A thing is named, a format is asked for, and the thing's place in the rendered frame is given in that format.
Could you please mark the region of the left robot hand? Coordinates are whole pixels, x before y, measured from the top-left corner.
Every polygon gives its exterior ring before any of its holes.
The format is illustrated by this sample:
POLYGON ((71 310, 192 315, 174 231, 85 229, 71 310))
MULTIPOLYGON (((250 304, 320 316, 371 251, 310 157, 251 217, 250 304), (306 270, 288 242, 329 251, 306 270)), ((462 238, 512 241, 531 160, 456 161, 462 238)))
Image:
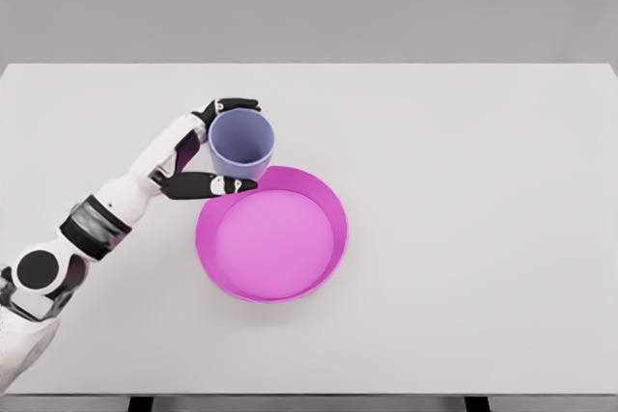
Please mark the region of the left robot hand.
POLYGON ((258 183, 215 173, 187 172, 188 162, 208 142, 216 117, 236 109, 260 112, 259 101, 242 97, 212 100, 203 110, 182 115, 163 130, 129 170, 171 200, 202 200, 254 190, 258 183))

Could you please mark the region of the lavender blue cup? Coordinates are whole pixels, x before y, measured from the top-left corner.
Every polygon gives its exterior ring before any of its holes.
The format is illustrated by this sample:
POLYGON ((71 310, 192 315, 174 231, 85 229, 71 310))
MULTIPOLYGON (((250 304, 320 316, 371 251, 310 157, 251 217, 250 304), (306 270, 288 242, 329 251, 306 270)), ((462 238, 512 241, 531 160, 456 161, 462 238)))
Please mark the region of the lavender blue cup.
POLYGON ((214 119, 208 143, 216 173, 257 181, 272 158, 275 134, 269 120, 260 112, 234 109, 214 119))

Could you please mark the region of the pink round plate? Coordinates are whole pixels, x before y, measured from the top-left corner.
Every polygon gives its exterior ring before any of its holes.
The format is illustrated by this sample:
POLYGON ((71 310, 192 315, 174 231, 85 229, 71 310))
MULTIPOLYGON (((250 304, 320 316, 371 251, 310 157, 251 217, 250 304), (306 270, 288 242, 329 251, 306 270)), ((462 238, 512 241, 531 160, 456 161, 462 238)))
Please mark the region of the pink round plate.
POLYGON ((194 233, 197 257, 213 283, 261 304, 315 291, 338 268, 348 239, 336 192, 287 166, 267 168, 255 190, 206 202, 194 233))

